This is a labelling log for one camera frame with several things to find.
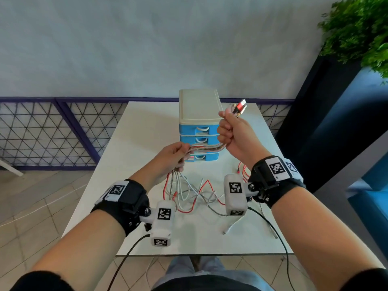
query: light blue jeans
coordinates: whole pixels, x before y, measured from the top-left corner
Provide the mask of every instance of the light blue jeans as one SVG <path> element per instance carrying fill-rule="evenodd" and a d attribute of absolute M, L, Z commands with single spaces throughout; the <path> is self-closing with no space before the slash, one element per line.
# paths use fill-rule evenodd
<path fill-rule="evenodd" d="M 274 291 L 266 281 L 254 272 L 248 270 L 226 270 L 216 256 L 201 256 L 198 269 L 199 272 L 195 272 L 188 256 L 175 257 L 171 261 L 164 277 L 160 278 L 152 289 L 172 279 L 199 275 L 218 275 L 249 284 L 261 291 Z"/>

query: triangular grid pattern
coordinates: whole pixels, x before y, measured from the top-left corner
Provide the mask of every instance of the triangular grid pattern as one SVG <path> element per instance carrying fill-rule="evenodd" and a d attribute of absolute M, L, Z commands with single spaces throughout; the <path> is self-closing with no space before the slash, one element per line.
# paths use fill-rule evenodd
<path fill-rule="evenodd" d="M 12 166 L 95 166 L 51 102 L 0 103 L 0 159 Z"/>
<path fill-rule="evenodd" d="M 284 119 L 286 118 L 291 105 L 284 104 L 257 104 L 260 109 L 261 115 L 264 117 L 270 131 L 273 136 L 276 136 L 279 128 L 281 127 Z"/>
<path fill-rule="evenodd" d="M 68 103 L 99 156 L 111 139 L 127 103 Z"/>

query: person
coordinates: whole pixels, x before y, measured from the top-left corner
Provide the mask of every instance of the person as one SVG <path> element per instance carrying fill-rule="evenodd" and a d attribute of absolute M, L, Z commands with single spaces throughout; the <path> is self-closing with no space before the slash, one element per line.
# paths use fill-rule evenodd
<path fill-rule="evenodd" d="M 249 169 L 270 156 L 248 122 L 220 112 L 218 139 Z M 189 145 L 166 146 L 129 179 L 148 192 L 168 172 L 183 170 Z M 371 250 L 310 192 L 295 187 L 273 206 L 285 239 L 317 290 L 388 289 L 388 273 Z M 123 227 L 94 210 L 67 233 L 12 287 L 21 290 L 94 290 L 125 238 Z M 215 257 L 201 257 L 195 272 L 188 257 L 175 258 L 154 286 L 162 290 L 271 290 L 251 272 L 225 270 Z"/>

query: black planter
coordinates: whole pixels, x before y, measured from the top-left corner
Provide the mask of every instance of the black planter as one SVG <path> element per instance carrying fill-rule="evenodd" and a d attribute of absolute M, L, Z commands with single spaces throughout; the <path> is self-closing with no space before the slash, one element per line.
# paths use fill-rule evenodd
<path fill-rule="evenodd" d="M 361 69 L 318 57 L 276 135 L 311 192 L 388 129 L 388 86 Z"/>

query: tabletop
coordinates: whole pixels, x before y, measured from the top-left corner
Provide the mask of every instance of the tabletop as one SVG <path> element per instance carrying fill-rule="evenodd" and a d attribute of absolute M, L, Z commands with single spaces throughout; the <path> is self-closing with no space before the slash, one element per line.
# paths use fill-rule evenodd
<path fill-rule="evenodd" d="M 229 104 L 223 103 L 225 109 Z M 262 144 L 274 155 L 283 156 L 272 136 L 259 108 L 249 103 L 241 116 L 254 129 Z M 114 134 L 98 163 L 81 200 L 75 209 L 64 235 L 92 210 L 94 203 L 115 181 L 124 180 L 150 161 L 164 146 L 179 141 L 179 103 L 177 102 L 130 102 L 120 119 Z M 187 162 L 183 175 L 190 183 L 199 185 L 202 178 L 209 179 L 218 195 L 224 193 L 224 176 L 236 173 L 239 161 L 224 149 L 217 161 Z M 151 207 L 156 208 L 162 200 L 164 182 L 148 193 Z M 181 202 L 182 207 L 191 208 L 190 203 Z M 218 202 L 211 206 L 220 213 L 225 207 Z M 250 206 L 260 212 L 259 205 Z M 284 241 L 287 251 L 292 253 L 281 234 L 271 210 L 262 205 L 265 217 L 274 225 Z M 222 231 L 237 218 L 219 216 L 206 207 L 202 198 L 197 200 L 190 214 L 176 212 L 172 243 L 160 248 L 151 245 L 149 239 L 141 241 L 131 255 L 205 255 L 205 254 L 284 254 L 284 247 L 275 239 L 266 222 L 252 211 L 223 235 Z M 117 255 L 125 255 L 134 243 L 146 234 L 142 224 L 125 238 Z"/>

